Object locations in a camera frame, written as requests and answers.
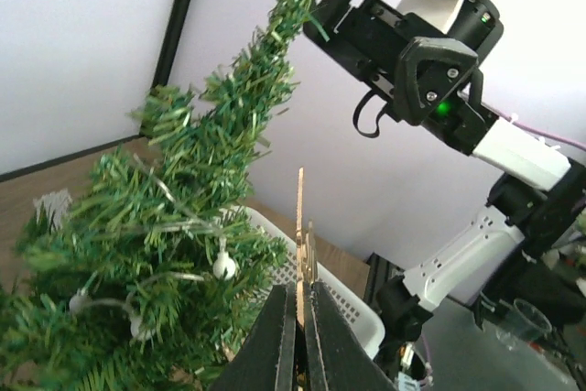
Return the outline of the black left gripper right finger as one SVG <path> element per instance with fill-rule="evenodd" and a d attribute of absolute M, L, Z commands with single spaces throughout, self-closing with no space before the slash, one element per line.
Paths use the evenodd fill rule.
<path fill-rule="evenodd" d="M 320 282 L 305 297 L 302 355 L 306 390 L 394 390 L 366 354 L 332 295 Z"/>

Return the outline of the small green christmas tree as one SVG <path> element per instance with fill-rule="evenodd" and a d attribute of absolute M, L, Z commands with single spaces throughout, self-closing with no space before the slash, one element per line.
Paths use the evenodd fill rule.
<path fill-rule="evenodd" d="M 102 155 L 60 228 L 31 216 L 27 274 L 1 293 L 4 390 L 210 389 L 288 259 L 244 199 L 310 3 L 275 0 L 201 89 L 152 90 L 135 112 L 147 153 Z"/>

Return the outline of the white ribbon bow ornament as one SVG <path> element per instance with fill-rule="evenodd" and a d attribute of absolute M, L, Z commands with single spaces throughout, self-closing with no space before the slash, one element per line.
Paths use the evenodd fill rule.
<path fill-rule="evenodd" d="M 72 197 L 68 189 L 52 191 L 33 200 L 37 220 L 45 214 L 49 223 L 56 229 L 61 227 L 71 203 Z"/>

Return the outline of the clear plastic cup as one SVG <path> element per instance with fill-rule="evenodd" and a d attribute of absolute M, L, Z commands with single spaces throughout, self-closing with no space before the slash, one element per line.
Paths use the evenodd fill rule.
<path fill-rule="evenodd" d="M 552 332 L 548 317 L 525 299 L 514 299 L 495 331 L 497 341 L 513 351 L 521 342 L 532 343 Z"/>

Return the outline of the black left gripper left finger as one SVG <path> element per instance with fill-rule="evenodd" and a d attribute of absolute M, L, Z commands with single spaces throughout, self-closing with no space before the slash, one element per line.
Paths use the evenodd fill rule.
<path fill-rule="evenodd" d="M 292 390 L 296 384 L 296 332 L 296 288 L 275 285 L 241 349 L 210 389 Z"/>

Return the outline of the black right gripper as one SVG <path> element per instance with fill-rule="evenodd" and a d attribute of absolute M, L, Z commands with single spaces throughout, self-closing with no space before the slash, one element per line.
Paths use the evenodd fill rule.
<path fill-rule="evenodd" d="M 421 125 L 478 65 L 477 53 L 419 16 L 382 0 L 311 0 L 303 26 L 311 41 L 329 41 L 329 57 L 379 93 L 394 88 L 394 109 Z"/>

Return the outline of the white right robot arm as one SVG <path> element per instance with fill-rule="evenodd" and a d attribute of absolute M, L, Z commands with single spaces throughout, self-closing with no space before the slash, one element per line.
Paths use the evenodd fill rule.
<path fill-rule="evenodd" d="M 490 0 L 351 1 L 312 1 L 305 36 L 384 101 L 381 115 L 502 173 L 466 229 L 378 291 L 392 355 L 485 263 L 499 262 L 488 290 L 501 296 L 546 253 L 584 208 L 585 168 L 483 104 L 481 65 L 504 32 Z"/>

